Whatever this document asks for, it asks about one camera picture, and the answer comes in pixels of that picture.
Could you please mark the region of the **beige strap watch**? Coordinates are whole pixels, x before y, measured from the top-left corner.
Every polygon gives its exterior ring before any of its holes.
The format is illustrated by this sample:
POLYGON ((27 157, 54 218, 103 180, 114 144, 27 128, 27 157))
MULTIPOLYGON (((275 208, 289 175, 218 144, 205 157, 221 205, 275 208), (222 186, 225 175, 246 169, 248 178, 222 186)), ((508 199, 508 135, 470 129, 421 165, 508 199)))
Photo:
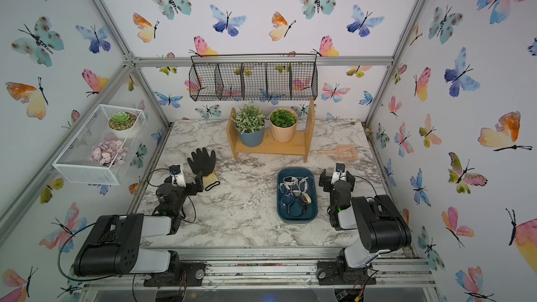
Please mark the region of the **beige strap watch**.
POLYGON ((310 198, 310 196, 309 196, 309 194, 307 192, 301 193, 299 198, 306 205, 309 205, 309 204, 312 203, 312 200, 311 200, 311 198, 310 198))

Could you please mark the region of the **pink strap watch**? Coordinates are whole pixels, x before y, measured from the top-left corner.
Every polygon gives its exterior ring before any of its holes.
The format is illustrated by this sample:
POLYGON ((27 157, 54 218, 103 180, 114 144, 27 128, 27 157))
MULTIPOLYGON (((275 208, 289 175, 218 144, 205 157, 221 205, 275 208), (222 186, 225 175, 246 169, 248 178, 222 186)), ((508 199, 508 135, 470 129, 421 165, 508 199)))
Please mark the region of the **pink strap watch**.
POLYGON ((300 178, 297 182, 298 190, 302 193, 306 193, 308 191, 308 177, 300 178))

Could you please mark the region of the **black digital watch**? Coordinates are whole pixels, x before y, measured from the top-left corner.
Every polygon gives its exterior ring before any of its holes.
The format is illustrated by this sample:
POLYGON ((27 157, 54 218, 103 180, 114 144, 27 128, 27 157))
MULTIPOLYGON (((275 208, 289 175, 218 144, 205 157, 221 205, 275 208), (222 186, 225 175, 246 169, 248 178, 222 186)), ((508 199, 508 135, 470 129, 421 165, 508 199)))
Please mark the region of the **black digital watch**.
POLYGON ((287 214, 292 219, 302 218, 308 210, 308 203, 302 199, 293 199, 287 206, 287 214))

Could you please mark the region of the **blue round watch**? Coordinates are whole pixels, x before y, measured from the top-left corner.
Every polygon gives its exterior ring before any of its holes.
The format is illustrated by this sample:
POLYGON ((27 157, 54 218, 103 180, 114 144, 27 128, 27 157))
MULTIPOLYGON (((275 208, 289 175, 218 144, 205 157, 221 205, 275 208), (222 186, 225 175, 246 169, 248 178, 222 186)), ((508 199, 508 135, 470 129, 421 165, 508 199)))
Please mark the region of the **blue round watch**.
POLYGON ((278 192, 278 203, 281 206, 287 206, 294 199, 294 195, 289 190, 280 190, 278 192))

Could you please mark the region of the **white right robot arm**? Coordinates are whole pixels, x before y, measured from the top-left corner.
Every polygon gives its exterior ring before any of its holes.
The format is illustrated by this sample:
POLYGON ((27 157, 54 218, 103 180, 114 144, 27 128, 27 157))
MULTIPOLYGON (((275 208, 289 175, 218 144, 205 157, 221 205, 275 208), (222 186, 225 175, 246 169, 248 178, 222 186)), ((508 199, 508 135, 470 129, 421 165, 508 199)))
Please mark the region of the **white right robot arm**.
POLYGON ((329 176, 320 174, 319 186, 329 194, 327 214, 330 225, 338 231, 356 229, 357 240, 340 251, 338 261, 345 270, 368 267, 381 255, 412 243, 411 229, 398 212, 390 196, 354 197, 356 177, 338 164, 329 176))

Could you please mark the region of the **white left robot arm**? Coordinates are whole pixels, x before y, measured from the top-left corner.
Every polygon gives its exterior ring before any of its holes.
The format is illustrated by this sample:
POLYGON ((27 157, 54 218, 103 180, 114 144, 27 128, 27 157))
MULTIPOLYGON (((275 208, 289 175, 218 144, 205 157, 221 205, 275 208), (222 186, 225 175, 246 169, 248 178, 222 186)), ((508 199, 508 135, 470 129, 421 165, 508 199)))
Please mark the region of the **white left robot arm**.
POLYGON ((152 215, 103 215, 78 252, 73 269, 78 277, 111 277, 134 274, 178 276, 178 259, 170 250, 140 246, 142 239, 169 236, 185 221, 183 206, 190 196, 204 190, 203 173, 181 187, 169 176, 157 187, 159 204, 152 215))

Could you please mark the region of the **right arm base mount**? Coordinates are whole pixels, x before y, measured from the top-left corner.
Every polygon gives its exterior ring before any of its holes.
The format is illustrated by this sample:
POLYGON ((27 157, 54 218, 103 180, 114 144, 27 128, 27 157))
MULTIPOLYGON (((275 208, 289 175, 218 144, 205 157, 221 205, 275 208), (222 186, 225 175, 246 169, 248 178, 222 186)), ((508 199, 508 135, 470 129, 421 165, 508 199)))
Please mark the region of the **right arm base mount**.
POLYGON ((367 255, 365 260, 359 260, 358 267, 352 268, 345 258, 344 251, 330 261, 318 261, 315 276, 319 285, 375 285, 376 279, 371 263, 378 257, 377 254, 367 255))

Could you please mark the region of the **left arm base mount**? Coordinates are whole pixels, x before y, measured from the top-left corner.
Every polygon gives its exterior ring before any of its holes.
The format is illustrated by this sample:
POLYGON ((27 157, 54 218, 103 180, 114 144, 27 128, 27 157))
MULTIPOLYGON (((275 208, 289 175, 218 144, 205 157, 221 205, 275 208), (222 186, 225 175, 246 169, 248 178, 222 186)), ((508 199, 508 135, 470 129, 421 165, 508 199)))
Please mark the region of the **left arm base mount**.
POLYGON ((207 269, 203 262, 182 261, 176 251, 169 250, 169 264, 160 273, 150 273, 144 287, 201 287, 207 269))

